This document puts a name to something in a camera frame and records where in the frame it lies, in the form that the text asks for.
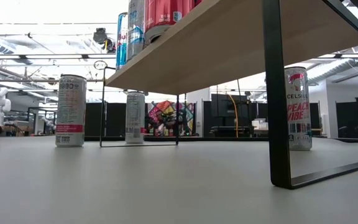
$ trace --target can lid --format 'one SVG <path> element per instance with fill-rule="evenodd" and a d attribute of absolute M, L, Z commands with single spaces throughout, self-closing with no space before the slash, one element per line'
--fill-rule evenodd
<path fill-rule="evenodd" d="M 61 74 L 60 75 L 60 77 L 65 77 L 65 76 L 74 76 L 74 77 L 78 77 L 78 78 L 83 78 L 83 79 L 85 79 L 86 80 L 86 78 L 85 77 L 82 77 L 81 75 L 70 75 L 70 74 Z"/>
<path fill-rule="evenodd" d="M 140 94 L 143 94 L 143 95 L 144 95 L 144 93 L 141 92 L 141 91 L 129 91 L 128 93 L 140 93 Z"/>
<path fill-rule="evenodd" d="M 302 67 L 302 66 L 287 67 L 287 68 L 284 68 L 284 69 L 288 69 L 288 68 L 303 68 L 303 69 L 306 69 L 305 67 Z"/>

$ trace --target white can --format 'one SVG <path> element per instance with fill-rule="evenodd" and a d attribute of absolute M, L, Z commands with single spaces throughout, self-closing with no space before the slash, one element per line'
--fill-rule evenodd
<path fill-rule="evenodd" d="M 290 150 L 309 151 L 312 143 L 306 69 L 303 67 L 286 68 L 285 78 L 287 79 L 287 120 Z"/>
<path fill-rule="evenodd" d="M 86 79 L 61 75 L 57 106 L 56 145 L 78 147 L 84 144 Z"/>
<path fill-rule="evenodd" d="M 145 96 L 139 92 L 127 94 L 125 142 L 142 144 L 144 140 Z"/>

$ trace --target small shelf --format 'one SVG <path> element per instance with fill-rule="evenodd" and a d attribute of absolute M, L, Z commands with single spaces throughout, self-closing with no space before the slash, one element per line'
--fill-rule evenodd
<path fill-rule="evenodd" d="M 358 20 L 338 0 L 281 4 L 285 65 L 358 45 Z M 179 95 L 263 72 L 262 25 L 260 0 L 205 0 L 106 84 Z"/>

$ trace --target celsius can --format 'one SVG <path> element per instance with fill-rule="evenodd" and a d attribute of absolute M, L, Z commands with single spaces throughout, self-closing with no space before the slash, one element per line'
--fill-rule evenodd
<path fill-rule="evenodd" d="M 290 67 L 285 69 L 287 91 L 288 141 L 290 150 L 311 149 L 311 125 L 309 88 L 306 69 Z"/>
<path fill-rule="evenodd" d="M 144 0 L 129 1 L 127 61 L 143 50 Z"/>
<path fill-rule="evenodd" d="M 118 32 L 117 32 L 117 57 L 116 70 L 122 68 L 127 62 L 127 35 L 128 35 L 128 13 L 123 12 L 118 15 Z"/>
<path fill-rule="evenodd" d="M 75 147 L 84 144 L 86 79 L 61 75 L 57 105 L 56 145 Z"/>
<path fill-rule="evenodd" d="M 145 0 L 145 41 L 152 43 L 194 8 L 194 0 Z"/>
<path fill-rule="evenodd" d="M 141 144 L 145 133 L 144 128 L 145 96 L 139 92 L 127 94 L 125 142 Z"/>

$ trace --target red can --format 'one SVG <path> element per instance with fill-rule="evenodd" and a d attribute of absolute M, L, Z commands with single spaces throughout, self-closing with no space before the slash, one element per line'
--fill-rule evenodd
<path fill-rule="evenodd" d="M 145 41 L 150 44 L 194 8 L 195 0 L 145 0 Z"/>

